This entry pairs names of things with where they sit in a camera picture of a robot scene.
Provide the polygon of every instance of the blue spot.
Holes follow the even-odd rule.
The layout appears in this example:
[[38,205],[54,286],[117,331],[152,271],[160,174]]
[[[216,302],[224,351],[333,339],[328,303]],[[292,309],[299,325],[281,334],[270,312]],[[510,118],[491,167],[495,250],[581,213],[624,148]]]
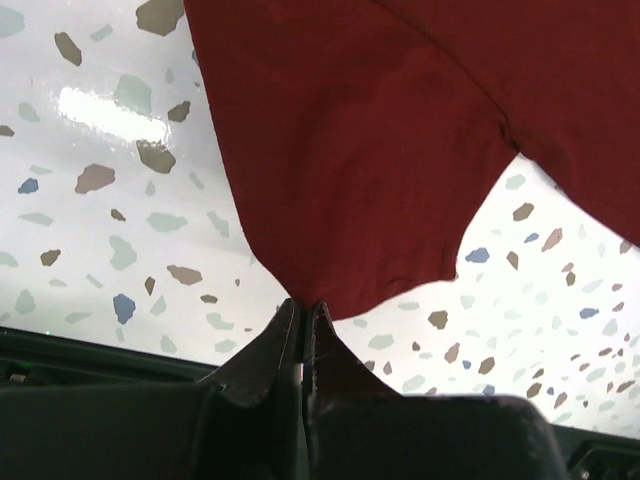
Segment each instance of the blue spot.
[[487,252],[486,248],[480,247],[464,257],[464,259],[471,263],[484,263],[489,260],[489,252]]
[[113,297],[113,309],[118,316],[118,323],[125,325],[133,317],[133,312],[136,311],[136,302],[121,293]]
[[582,310],[580,310],[580,318],[591,318],[598,313],[600,313],[600,310],[598,310],[597,308],[583,308]]
[[35,178],[27,178],[18,189],[18,193],[33,193],[37,191],[38,181]]

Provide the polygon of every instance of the red shirt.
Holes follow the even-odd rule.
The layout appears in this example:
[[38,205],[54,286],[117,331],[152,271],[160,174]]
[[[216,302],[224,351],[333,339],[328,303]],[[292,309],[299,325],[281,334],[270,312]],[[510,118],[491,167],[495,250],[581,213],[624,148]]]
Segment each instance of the red shirt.
[[637,0],[186,0],[256,257],[335,318],[455,276],[517,152],[640,243]]

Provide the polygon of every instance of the shirt sleeve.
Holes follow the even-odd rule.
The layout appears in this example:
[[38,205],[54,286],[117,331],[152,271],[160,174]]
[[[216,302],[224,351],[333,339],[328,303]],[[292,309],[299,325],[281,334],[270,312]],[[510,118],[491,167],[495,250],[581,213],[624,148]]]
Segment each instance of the shirt sleeve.
[[637,0],[375,0],[482,86],[579,207],[640,244]]
[[363,0],[187,0],[247,240],[335,318],[455,276],[516,155],[504,114],[430,39]]

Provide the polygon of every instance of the terrazzo surface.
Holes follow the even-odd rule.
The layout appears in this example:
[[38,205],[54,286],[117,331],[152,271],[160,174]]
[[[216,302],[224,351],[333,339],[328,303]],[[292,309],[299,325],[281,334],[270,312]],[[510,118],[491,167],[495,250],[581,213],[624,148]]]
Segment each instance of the terrazzo surface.
[[[0,52],[1,324],[226,361],[286,294],[242,234],[180,1],[0,0]],[[637,247],[518,157],[458,272],[336,331],[398,391],[640,438]]]

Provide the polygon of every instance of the dark red fabric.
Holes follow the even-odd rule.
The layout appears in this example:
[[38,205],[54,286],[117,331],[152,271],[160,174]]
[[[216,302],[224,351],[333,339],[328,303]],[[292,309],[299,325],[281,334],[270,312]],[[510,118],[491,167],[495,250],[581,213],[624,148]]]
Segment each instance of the dark red fabric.
[[640,243],[637,0],[186,0],[240,220],[307,307],[455,276],[517,153]]

